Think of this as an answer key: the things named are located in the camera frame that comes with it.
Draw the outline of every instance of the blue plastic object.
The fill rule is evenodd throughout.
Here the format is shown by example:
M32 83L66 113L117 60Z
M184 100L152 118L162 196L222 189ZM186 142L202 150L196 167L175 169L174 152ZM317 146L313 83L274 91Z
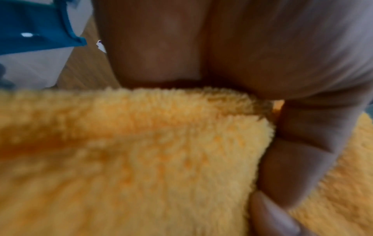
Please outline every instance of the blue plastic object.
M86 45L71 28L67 2L0 0L0 55Z

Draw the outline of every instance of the fingernail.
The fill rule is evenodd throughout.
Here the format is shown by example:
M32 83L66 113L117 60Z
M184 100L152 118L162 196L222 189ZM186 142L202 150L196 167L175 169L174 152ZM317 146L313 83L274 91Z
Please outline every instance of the fingernail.
M301 231L299 224L286 211L275 204L267 195L262 192L261 195L263 205L271 217L272 226L284 235L298 235Z

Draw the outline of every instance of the fluffy yellow fabric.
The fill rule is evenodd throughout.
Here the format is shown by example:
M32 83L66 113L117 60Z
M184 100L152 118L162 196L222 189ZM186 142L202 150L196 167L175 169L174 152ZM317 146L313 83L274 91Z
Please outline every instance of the fluffy yellow fabric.
M247 235L270 108L214 89L2 93L1 235ZM373 235L372 141L363 115L292 214L321 236Z

